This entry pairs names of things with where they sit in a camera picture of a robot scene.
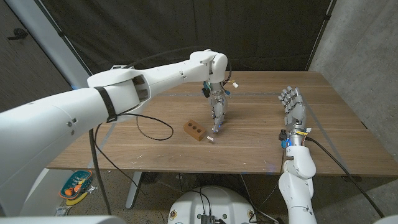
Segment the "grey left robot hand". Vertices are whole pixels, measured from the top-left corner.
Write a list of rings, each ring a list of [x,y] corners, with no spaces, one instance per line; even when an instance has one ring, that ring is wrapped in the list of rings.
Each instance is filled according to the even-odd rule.
[[[209,83],[208,86],[210,89],[209,104],[211,106],[211,115],[214,120],[212,130],[214,133],[217,133],[224,121],[228,102],[222,83]]]

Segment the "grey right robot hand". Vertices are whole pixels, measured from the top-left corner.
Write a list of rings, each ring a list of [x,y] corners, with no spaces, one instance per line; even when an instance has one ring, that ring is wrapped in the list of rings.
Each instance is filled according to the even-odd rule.
[[[307,112],[300,90],[288,86],[278,96],[284,106],[284,124],[291,146],[303,146],[307,135]]]

